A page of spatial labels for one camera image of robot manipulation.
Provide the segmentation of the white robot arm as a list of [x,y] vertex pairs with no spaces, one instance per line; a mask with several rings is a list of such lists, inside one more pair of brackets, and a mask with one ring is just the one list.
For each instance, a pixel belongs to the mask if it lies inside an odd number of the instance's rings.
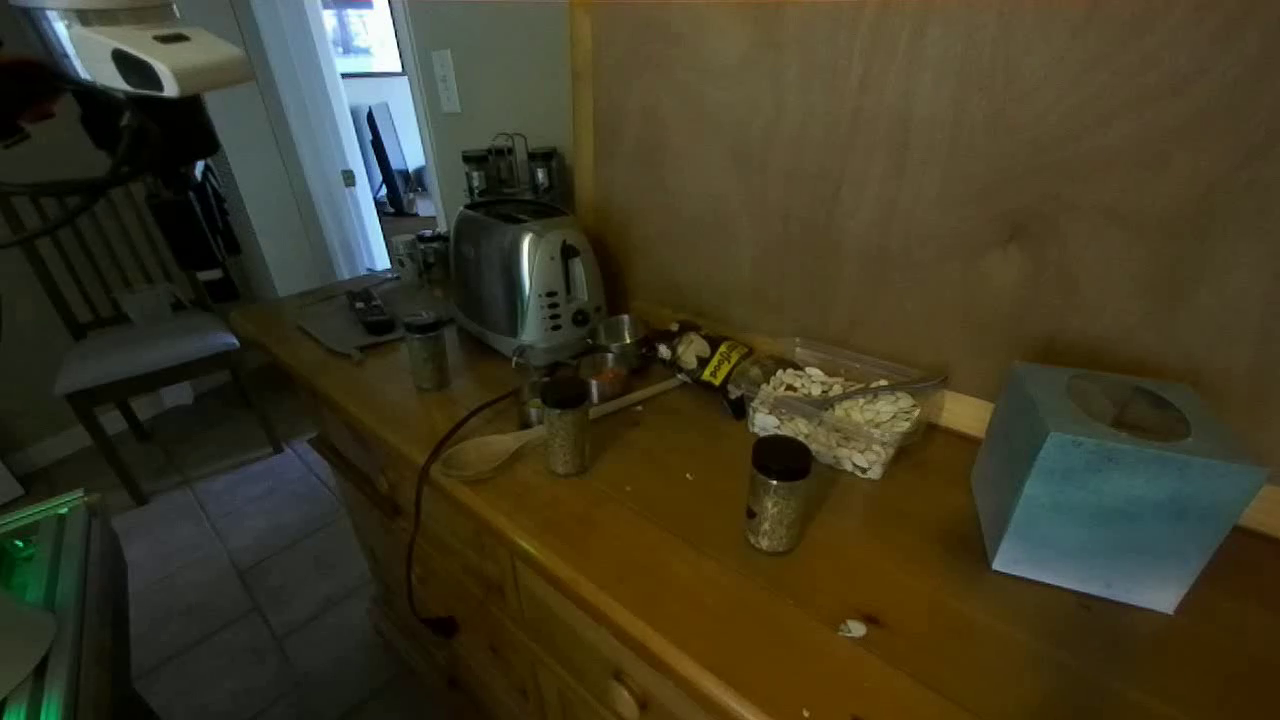
[[252,79],[239,43],[198,27],[177,0],[0,0],[0,145],[16,149],[59,100],[120,176],[190,179],[220,151],[209,90]]

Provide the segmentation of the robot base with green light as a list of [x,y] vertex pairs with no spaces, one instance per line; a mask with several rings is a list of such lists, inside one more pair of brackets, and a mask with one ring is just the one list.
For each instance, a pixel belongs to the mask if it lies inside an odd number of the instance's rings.
[[125,560],[86,490],[0,517],[0,720],[129,720]]

